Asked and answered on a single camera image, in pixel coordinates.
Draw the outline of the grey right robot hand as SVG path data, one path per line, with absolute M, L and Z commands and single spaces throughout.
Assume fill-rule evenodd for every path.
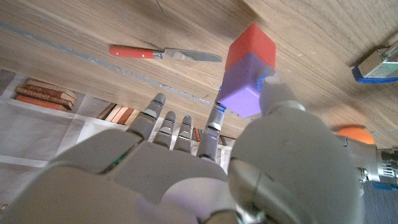
M 109 129 L 51 160 L 2 223 L 362 223 L 358 172 L 343 143 L 306 112 L 273 69 L 256 74 L 262 116 L 236 140 L 227 169 L 216 144 L 149 141 L 158 94 L 126 131 Z

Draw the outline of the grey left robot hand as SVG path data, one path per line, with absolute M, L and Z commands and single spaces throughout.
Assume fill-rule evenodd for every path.
M 351 154 L 354 166 L 359 174 L 359 181 L 374 182 L 374 188 L 397 191 L 397 146 L 378 149 L 375 144 L 368 144 L 347 136 L 336 136 L 343 147 Z

